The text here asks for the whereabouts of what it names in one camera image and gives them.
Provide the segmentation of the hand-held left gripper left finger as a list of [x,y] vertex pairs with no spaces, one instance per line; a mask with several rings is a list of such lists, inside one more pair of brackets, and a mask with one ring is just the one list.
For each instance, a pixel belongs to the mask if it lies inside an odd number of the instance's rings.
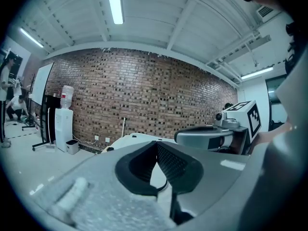
[[115,165],[118,181],[133,194],[157,197],[157,188],[150,184],[157,162],[156,141],[131,145],[125,152]]

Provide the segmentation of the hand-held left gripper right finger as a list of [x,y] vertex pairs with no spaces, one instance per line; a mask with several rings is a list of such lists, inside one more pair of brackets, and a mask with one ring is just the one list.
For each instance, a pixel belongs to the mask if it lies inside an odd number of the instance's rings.
[[159,141],[157,163],[176,194],[192,192],[204,175],[201,162],[174,143]]

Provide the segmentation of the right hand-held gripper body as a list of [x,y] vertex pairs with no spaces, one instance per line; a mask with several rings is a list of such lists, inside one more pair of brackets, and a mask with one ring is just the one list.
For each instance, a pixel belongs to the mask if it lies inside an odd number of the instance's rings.
[[256,101],[246,101],[218,112],[213,125],[177,131],[174,140],[182,146],[213,152],[249,154],[261,127]]

